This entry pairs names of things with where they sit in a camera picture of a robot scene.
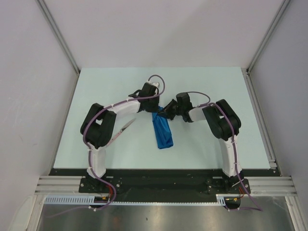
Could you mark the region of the blue satin napkin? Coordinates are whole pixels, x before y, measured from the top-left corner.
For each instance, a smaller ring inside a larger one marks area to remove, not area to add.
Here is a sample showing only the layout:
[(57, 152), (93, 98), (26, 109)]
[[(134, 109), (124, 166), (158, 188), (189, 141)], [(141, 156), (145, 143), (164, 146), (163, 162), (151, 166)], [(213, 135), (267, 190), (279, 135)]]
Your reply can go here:
[(159, 116), (158, 113), (152, 113), (152, 122), (158, 148), (166, 149), (172, 147), (174, 143), (168, 120)]

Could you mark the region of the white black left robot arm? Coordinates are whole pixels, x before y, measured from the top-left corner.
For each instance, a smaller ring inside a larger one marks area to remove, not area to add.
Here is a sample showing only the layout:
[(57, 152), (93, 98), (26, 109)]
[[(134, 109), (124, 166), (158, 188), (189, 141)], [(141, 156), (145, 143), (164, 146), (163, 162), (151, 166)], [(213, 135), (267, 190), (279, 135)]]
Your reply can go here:
[(102, 192), (106, 188), (105, 158), (106, 147), (114, 141), (113, 131), (118, 119), (142, 111), (149, 113), (158, 111), (159, 83), (147, 81), (142, 89), (130, 94), (125, 100), (104, 107), (94, 103), (81, 125), (80, 133), (89, 149), (89, 167), (87, 173), (92, 177), (89, 186), (95, 192)]

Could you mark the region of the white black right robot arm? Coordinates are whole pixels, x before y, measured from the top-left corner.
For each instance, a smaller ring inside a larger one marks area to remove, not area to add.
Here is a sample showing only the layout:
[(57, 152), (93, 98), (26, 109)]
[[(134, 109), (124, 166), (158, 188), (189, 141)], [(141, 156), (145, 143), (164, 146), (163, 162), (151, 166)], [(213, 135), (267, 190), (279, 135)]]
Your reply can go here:
[(172, 120), (181, 116), (184, 122), (204, 120), (220, 143), (222, 153), (222, 188), (233, 193), (243, 180), (242, 168), (237, 153), (237, 136), (241, 121), (225, 99), (194, 107), (187, 92), (179, 93), (176, 99), (158, 111), (160, 117)]

